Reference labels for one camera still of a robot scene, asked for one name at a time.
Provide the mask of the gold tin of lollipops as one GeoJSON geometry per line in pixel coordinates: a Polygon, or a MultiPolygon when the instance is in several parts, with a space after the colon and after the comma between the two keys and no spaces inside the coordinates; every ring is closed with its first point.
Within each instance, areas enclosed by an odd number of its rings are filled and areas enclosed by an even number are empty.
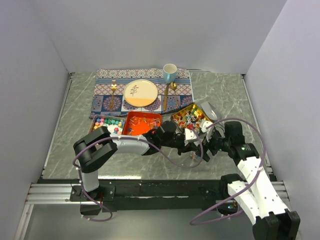
{"type": "Polygon", "coordinates": [[[199,133],[201,131],[201,122],[203,120],[210,122],[210,119],[195,103],[174,113],[170,120],[177,126],[180,133],[184,133],[184,129],[190,129],[191,127],[199,133]]]}

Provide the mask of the metal scoop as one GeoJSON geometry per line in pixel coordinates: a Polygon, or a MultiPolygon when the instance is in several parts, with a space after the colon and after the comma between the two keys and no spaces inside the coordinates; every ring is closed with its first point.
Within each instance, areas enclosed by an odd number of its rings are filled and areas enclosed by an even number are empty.
{"type": "Polygon", "coordinates": [[[222,115],[217,108],[208,101],[201,103],[200,107],[210,120],[218,121],[222,118],[222,115]]]}

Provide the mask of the silver tin of star candies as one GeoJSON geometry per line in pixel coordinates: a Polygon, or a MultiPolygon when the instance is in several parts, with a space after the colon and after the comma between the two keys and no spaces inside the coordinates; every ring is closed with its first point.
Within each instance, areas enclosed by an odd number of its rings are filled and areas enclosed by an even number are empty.
{"type": "Polygon", "coordinates": [[[88,132],[91,133],[100,127],[107,127],[109,132],[121,135],[124,130],[125,123],[126,120],[122,117],[97,114],[93,117],[88,132]]]}

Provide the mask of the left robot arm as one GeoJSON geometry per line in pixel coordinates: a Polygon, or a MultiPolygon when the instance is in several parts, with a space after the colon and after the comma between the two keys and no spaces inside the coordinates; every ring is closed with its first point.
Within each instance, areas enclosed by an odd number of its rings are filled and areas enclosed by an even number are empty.
{"type": "Polygon", "coordinates": [[[192,128],[187,133],[177,133],[177,126],[165,121],[157,128],[140,135],[117,135],[102,126],[73,144],[73,165],[79,173],[81,194],[94,201],[100,194],[98,170],[115,154],[150,156],[165,153],[161,147],[177,149],[177,154],[195,152],[201,158],[205,151],[197,132],[192,128]]]}

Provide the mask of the orange tin of lollipops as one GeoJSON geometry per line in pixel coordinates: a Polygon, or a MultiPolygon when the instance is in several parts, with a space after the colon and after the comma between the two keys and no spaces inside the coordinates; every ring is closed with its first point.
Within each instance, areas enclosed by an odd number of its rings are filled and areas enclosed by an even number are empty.
{"type": "Polygon", "coordinates": [[[162,117],[157,113],[130,111],[126,117],[122,134],[137,136],[158,128],[162,123],[162,117]]]}

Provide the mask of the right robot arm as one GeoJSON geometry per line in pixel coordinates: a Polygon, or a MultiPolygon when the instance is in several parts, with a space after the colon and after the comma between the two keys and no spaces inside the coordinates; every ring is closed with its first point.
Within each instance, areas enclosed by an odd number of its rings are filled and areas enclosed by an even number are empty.
{"type": "Polygon", "coordinates": [[[224,175],[220,179],[219,194],[234,199],[252,224],[256,240],[294,240],[301,219],[282,201],[262,164],[261,156],[252,143],[245,141],[242,125],[238,121],[224,124],[224,136],[214,129],[210,121],[200,124],[206,134],[202,145],[215,155],[226,152],[241,172],[224,175]]]}

